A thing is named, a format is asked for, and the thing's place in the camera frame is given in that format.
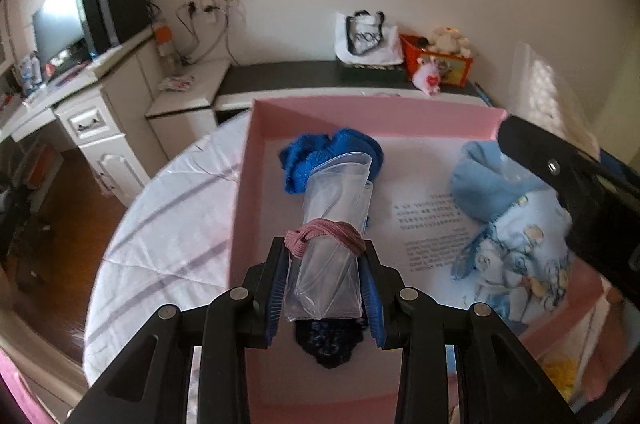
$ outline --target rolled plastic bag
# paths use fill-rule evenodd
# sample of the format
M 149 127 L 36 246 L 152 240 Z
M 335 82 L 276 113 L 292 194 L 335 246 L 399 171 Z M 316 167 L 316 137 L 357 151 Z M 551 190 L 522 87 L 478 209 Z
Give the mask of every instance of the rolled plastic bag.
M 367 153 L 346 153 L 313 169 L 304 223 L 316 218 L 346 221 L 362 235 L 373 191 L 370 165 Z M 284 314 L 289 321 L 361 317 L 356 257 L 329 236 L 310 240 L 302 259 L 292 257 Z

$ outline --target white plush toy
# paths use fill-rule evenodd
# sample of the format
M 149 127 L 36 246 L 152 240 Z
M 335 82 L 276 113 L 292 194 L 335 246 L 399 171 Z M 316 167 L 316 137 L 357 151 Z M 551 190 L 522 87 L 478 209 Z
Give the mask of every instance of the white plush toy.
M 471 41 L 463 37 L 460 30 L 436 26 L 427 35 L 429 46 L 427 50 L 436 54 L 459 55 L 460 57 L 471 58 Z
M 422 90 L 429 97 L 440 93 L 440 70 L 433 55 L 429 60 L 418 57 L 418 69 L 412 78 L 412 83 L 417 89 Z

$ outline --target pink box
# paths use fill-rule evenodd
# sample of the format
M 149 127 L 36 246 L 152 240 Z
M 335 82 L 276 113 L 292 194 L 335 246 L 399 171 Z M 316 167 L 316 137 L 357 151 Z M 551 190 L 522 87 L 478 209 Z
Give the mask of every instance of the pink box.
M 502 109 L 399 97 L 325 96 L 254 102 L 238 188 L 229 285 L 240 285 L 247 269 L 261 263 L 269 250 L 259 243 L 260 211 L 263 200 L 269 200 L 262 198 L 262 192 L 276 180 L 282 188 L 282 176 L 271 174 L 274 165 L 265 165 L 265 155 L 273 141 L 282 140 L 284 146 L 302 133 L 333 133 L 351 127 L 372 137 L 460 139 L 461 145 L 467 139 L 495 139 L 506 115 Z M 298 205 L 302 208 L 302 195 L 289 198 L 295 204 L 290 212 Z M 524 342 L 534 356 L 539 357 L 550 343 L 561 339 L 593 307 L 602 294 L 599 276 L 579 264 L 574 267 L 568 292 L 563 305 L 545 325 L 532 328 L 530 343 L 525 336 Z M 372 340 L 358 347 L 350 363 L 324 370 L 302 352 L 293 341 L 288 324 L 281 321 L 273 350 L 246 353 L 254 422 L 393 422 L 398 399 L 399 351 L 378 350 Z

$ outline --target blue knitted item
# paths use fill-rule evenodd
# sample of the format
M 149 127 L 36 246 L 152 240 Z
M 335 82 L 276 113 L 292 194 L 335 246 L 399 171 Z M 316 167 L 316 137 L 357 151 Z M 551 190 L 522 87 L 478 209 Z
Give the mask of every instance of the blue knitted item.
M 312 169 L 345 153 L 361 152 L 371 156 L 369 180 L 373 181 L 382 167 L 382 148 L 370 136 L 345 128 L 334 133 L 305 133 L 280 152 L 284 169 L 284 190 L 289 194 L 304 193 Z

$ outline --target television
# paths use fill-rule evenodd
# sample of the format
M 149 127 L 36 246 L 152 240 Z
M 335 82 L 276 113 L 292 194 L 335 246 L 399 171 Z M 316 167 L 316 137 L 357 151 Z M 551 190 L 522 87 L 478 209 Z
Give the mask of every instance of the television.
M 45 0 L 33 15 L 43 74 L 52 77 L 90 57 L 84 42 L 81 0 Z

